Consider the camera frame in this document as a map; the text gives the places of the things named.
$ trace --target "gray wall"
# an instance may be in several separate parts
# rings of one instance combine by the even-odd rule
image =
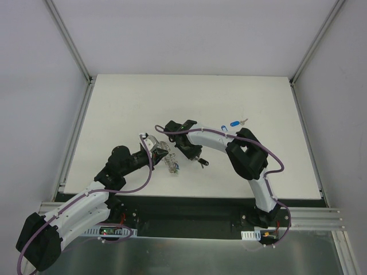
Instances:
[[[288,76],[335,0],[55,0],[98,73]]]
[[[310,142],[332,206],[367,274],[367,1],[349,0],[296,83]]]
[[[0,274],[25,218],[50,200],[86,88],[42,1],[0,4]]]

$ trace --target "white tabletop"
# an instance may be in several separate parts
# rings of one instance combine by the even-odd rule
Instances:
[[[139,150],[139,133],[166,141],[175,153],[179,173],[170,174],[161,162],[151,182],[134,195],[252,198],[246,180],[239,177],[222,152],[203,148],[204,169],[187,160],[154,130],[170,120],[195,120],[208,127],[229,131],[236,120],[283,161],[286,169],[269,176],[275,195],[288,199],[320,199],[317,181],[303,136],[291,88],[286,77],[179,76],[100,74],[72,160],[65,193],[78,193],[104,167],[118,145],[131,153]],[[270,156],[268,169],[279,165]],[[126,176],[124,190],[142,185],[148,167]]]

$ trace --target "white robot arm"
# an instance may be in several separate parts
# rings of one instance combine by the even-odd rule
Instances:
[[[190,129],[216,130],[210,127],[206,127],[202,125],[201,123],[197,123],[193,125]],[[221,131],[221,132],[227,135],[236,136],[235,132],[224,132],[224,131]],[[227,144],[230,142],[233,142],[233,138],[231,137],[221,136],[216,133],[208,132],[208,131],[190,132],[187,134],[187,136],[188,136],[188,140],[193,145],[209,147],[209,148],[221,151],[225,154],[227,154],[226,152]],[[272,196],[269,193],[269,190],[267,188],[267,185],[264,179],[264,174],[266,172],[267,172],[267,169],[263,168],[262,172],[260,173],[259,178],[248,180],[248,183],[250,184],[251,190],[255,196],[257,208],[265,212],[270,212],[271,210],[274,209],[276,203],[272,199]]]
[[[171,142],[175,142],[175,147],[188,159],[199,161],[203,167],[209,163],[200,158],[202,146],[227,154],[233,168],[238,175],[248,181],[255,196],[260,220],[254,221],[254,225],[265,227],[266,219],[271,220],[276,214],[279,205],[273,198],[269,181],[267,183],[265,179],[268,154],[253,143],[231,137],[251,139],[260,144],[249,129],[242,128],[239,132],[224,132],[206,127],[193,120],[187,120],[183,124],[171,120],[164,131],[160,132],[165,133]]]

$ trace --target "key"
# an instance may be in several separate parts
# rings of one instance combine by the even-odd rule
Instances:
[[[241,120],[241,121],[240,121],[240,124],[241,124],[241,125],[245,125],[245,122],[246,122],[247,120],[248,120],[248,119]]]

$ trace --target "purple cable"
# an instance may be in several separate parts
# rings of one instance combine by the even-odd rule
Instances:
[[[140,140],[144,146],[145,151],[147,152],[148,155],[148,160],[149,160],[149,175],[147,180],[145,181],[145,183],[140,186],[137,189],[134,190],[130,190],[130,191],[116,191],[116,190],[107,190],[107,189],[97,189],[97,190],[92,190],[89,192],[89,194],[93,194],[93,193],[97,193],[97,192],[109,192],[109,193],[116,193],[116,194],[130,194],[130,193],[134,193],[134,192],[138,192],[141,189],[143,189],[144,187],[146,187],[150,181],[151,178],[151,174],[152,174],[152,170],[153,170],[153,163],[151,160],[151,156],[150,156],[150,151],[147,147],[147,145],[145,145],[144,139],[143,137],[140,135]],[[76,202],[78,202],[79,200],[83,199],[84,197],[86,197],[85,194],[81,195],[80,197],[76,198],[74,201],[70,202],[69,204],[67,204],[63,209],[61,209],[57,215],[61,215],[64,211],[66,211],[67,209],[69,209],[72,205],[74,205]],[[18,262],[17,262],[17,273],[18,275],[23,275],[22,274],[22,270],[21,270],[21,266],[22,266],[22,260],[24,257],[24,254],[27,250],[27,248],[29,247],[30,243],[33,242],[33,240],[40,234],[40,232],[42,232],[42,230],[44,230],[50,223],[52,223],[54,220],[56,219],[56,216],[53,216],[50,220],[48,220],[44,225],[42,225],[27,241],[27,243],[25,244],[25,246],[23,247],[21,254],[19,255],[18,258]],[[37,270],[35,270],[34,272],[32,272],[30,275],[34,275],[37,272]]]
[[[266,176],[269,175],[269,174],[273,174],[273,173],[279,173],[279,172],[282,172],[284,171],[284,164],[283,162],[273,153],[271,152],[268,148],[266,148],[265,146],[263,146],[261,143],[255,141],[255,140],[252,140],[252,139],[246,139],[244,137],[239,137],[239,136],[233,136],[233,135],[226,135],[226,133],[224,132],[221,132],[221,131],[217,131],[217,130],[214,130],[214,129],[206,129],[206,128],[203,128],[203,129],[189,129],[189,130],[184,130],[184,131],[178,131],[178,132],[166,132],[164,131],[165,129],[160,126],[160,125],[156,125],[154,126],[155,130],[159,133],[164,133],[165,135],[180,135],[180,134],[183,134],[183,133],[192,133],[192,132],[198,132],[198,131],[202,131],[202,132],[211,132],[211,133],[216,133],[218,135],[221,135],[221,136],[225,136],[225,137],[228,137],[228,138],[233,138],[233,139],[238,139],[238,140],[242,140],[244,142],[249,142],[249,143],[252,143],[258,147],[260,147],[263,151],[265,151],[266,153],[268,153],[269,155],[271,155],[280,165],[280,169],[278,170],[271,170],[271,171],[267,171],[265,174],[264,174],[264,180],[266,182],[266,186],[269,190],[269,194],[270,196],[272,197],[272,199],[277,203],[279,204],[281,207],[284,207],[287,212],[288,212],[288,217],[289,217],[289,223],[288,223],[288,226],[287,226],[287,229],[286,231],[284,232],[284,234],[281,236],[281,238],[275,242],[273,245],[275,245],[276,243],[279,243],[282,239],[284,239],[284,237],[288,234],[289,232],[289,229],[291,227],[291,221],[292,221],[292,218],[291,218],[291,212],[289,210],[289,208],[282,202],[279,202],[276,198],[274,198],[274,194],[273,192],[271,191],[271,188],[270,188],[270,184],[269,184],[269,181],[267,180]]]

